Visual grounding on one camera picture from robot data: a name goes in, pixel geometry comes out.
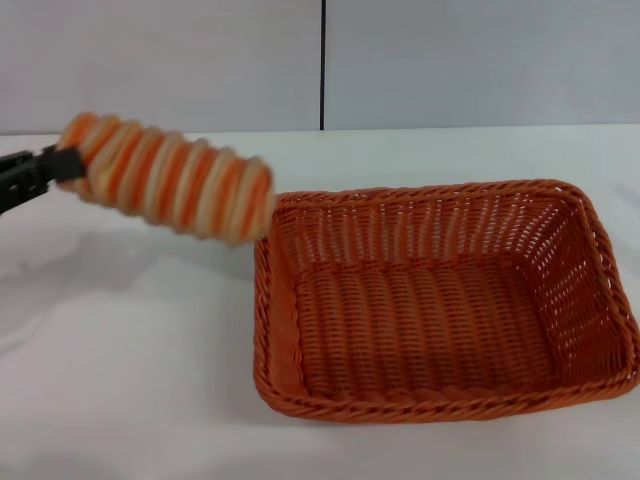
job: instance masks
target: orange and white striped object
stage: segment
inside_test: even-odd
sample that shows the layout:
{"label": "orange and white striped object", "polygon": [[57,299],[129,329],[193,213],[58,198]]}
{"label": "orange and white striped object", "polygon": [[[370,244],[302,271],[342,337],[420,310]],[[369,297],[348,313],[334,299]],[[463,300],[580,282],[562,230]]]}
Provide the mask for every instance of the orange and white striped object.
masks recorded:
{"label": "orange and white striped object", "polygon": [[72,146],[87,175],[60,187],[87,202],[232,245],[269,230],[276,197],[271,170],[259,157],[94,113],[81,113],[65,128],[57,148]]}

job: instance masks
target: white tabletop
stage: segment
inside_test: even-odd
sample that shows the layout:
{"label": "white tabletop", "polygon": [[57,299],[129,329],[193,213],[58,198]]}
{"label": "white tabletop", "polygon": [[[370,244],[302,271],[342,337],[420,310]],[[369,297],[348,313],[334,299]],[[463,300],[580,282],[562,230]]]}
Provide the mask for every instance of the white tabletop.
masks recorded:
{"label": "white tabletop", "polygon": [[[640,306],[640,126],[207,135],[279,191],[554,177],[593,200]],[[55,137],[0,137],[0,154]],[[2,480],[640,477],[640,390],[491,422],[345,427],[252,379],[253,258],[53,191],[0,220]]]}

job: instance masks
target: basket rim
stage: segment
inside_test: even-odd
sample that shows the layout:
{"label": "basket rim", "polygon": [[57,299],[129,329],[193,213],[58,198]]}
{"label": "basket rim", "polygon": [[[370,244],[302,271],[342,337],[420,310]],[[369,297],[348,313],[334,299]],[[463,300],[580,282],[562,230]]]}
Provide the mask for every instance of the basket rim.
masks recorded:
{"label": "basket rim", "polygon": [[[619,328],[624,341],[625,362],[621,370],[606,379],[591,380],[578,385],[560,386],[553,389],[527,393],[499,394],[474,397],[477,388],[453,388],[464,400],[424,400],[420,402],[398,402],[391,400],[336,400],[313,395],[287,395],[278,391],[270,381],[269,372],[269,238],[256,242],[256,297],[254,334],[254,380],[261,397],[281,413],[310,418],[335,420],[344,413],[344,421],[416,421],[416,415],[427,420],[442,418],[494,418],[516,413],[558,408],[592,400],[613,398],[633,389],[640,380],[640,333],[631,313],[629,301],[622,289],[618,269],[613,257],[611,242],[604,230],[589,198],[576,186],[558,180],[517,180],[488,183],[466,183],[446,186],[417,188],[369,188],[343,192],[291,192],[279,196],[279,212],[289,209],[311,207],[356,207],[379,205],[390,202],[421,201],[437,198],[446,200],[460,196],[484,197],[504,194],[540,193],[560,197],[578,207],[580,221],[587,235],[589,249],[600,256],[594,262],[598,283],[605,291],[612,319]],[[298,368],[301,356],[297,355]]]}

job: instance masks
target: rectangular basket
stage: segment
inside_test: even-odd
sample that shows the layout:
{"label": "rectangular basket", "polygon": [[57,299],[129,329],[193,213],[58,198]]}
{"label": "rectangular basket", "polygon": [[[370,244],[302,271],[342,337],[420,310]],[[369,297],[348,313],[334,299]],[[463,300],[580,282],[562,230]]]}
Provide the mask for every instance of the rectangular basket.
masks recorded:
{"label": "rectangular basket", "polygon": [[254,378],[285,415],[486,420],[638,382],[611,244],[565,183],[285,194],[255,260]]}

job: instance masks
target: basket bottom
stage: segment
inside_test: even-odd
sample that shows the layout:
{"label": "basket bottom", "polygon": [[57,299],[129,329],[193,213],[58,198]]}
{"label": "basket bottom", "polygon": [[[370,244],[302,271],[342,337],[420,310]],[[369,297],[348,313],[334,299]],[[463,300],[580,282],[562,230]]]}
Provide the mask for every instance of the basket bottom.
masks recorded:
{"label": "basket bottom", "polygon": [[319,268],[295,285],[304,388],[447,399],[548,388],[557,369],[525,267],[508,257]]}

